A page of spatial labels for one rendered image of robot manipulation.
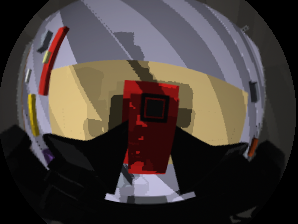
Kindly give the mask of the yellow rectangular block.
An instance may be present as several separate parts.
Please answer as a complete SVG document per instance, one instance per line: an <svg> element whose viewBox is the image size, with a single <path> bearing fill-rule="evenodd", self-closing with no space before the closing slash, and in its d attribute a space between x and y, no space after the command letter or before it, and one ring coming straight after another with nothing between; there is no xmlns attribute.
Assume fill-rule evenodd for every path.
<svg viewBox="0 0 298 224"><path fill-rule="evenodd" d="M29 97L28 115L31 115L31 131L33 132L33 136L37 137L37 135L40 135L40 133L39 133L39 128L37 128L35 93L32 93L32 95L28 95L28 97Z"/></svg>

